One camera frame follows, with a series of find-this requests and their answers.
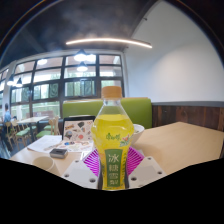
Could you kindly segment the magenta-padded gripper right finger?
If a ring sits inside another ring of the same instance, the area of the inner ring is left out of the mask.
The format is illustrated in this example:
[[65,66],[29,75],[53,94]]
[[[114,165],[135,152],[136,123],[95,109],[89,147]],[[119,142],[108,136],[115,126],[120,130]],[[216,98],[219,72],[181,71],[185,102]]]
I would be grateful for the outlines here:
[[130,148],[126,160],[126,187],[140,188],[166,176],[152,156]]

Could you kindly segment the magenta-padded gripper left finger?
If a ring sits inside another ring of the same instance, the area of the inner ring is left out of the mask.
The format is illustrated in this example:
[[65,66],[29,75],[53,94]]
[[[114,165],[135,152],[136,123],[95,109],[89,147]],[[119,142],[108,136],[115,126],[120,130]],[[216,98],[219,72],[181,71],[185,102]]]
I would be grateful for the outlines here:
[[84,188],[97,189],[100,178],[100,160],[97,150],[85,152],[74,160],[62,177]]

